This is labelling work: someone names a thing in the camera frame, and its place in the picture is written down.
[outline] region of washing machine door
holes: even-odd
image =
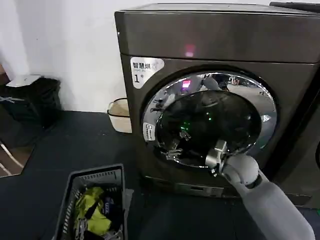
[[[242,73],[207,71],[163,86],[145,106],[143,137],[161,160],[207,168],[218,140],[227,155],[254,156],[273,135],[277,111],[266,87]]]

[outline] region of small basket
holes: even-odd
[[[119,98],[110,102],[107,113],[113,128],[117,132],[132,133],[128,100],[126,98]]]
[[[55,240],[74,240],[74,206],[81,195],[96,185],[112,184],[121,187],[122,209],[125,210],[125,176],[122,164],[75,171],[69,175],[56,224]],[[123,214],[123,237],[128,239],[127,219]]]

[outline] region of black mat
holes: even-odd
[[[240,201],[141,189],[132,136],[115,132],[104,113],[66,112],[22,174],[0,179],[1,240],[51,240],[69,173],[115,163],[124,164],[126,187],[135,191],[130,240],[263,239]]]

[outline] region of gray robotic arm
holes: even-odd
[[[227,143],[218,141],[206,157],[213,174],[225,177],[267,240],[315,240],[315,234],[294,204],[259,169],[257,161],[238,154],[224,159]]]

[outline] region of gray basket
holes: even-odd
[[[122,208],[125,210],[125,176],[122,164],[109,165],[75,171],[69,175],[60,207],[59,218],[55,228],[55,240],[73,240],[73,214],[75,202],[79,199],[86,187],[94,185],[113,184],[122,189]],[[128,239],[127,220],[123,216],[124,239]]]

